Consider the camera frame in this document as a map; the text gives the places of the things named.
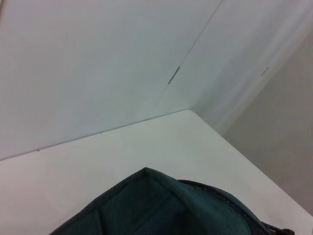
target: teal bag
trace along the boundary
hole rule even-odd
[[[51,235],[270,235],[269,228],[223,190],[144,168]]]

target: white tabletop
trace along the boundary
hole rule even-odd
[[[49,234],[145,166],[226,190],[262,221],[312,234],[313,217],[188,110],[1,161],[0,234]]]

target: dark green fabric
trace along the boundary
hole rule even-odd
[[[269,235],[238,199],[144,168],[91,202],[51,235]]]

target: white wall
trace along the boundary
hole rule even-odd
[[[265,68],[271,71],[300,40],[312,6],[311,0],[6,1],[0,159],[183,109],[222,130]]]
[[[313,31],[224,138],[313,214]]]

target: white table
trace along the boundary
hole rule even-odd
[[[313,217],[191,111],[1,161],[0,234],[48,234],[145,166],[224,189],[262,221],[312,234]]]

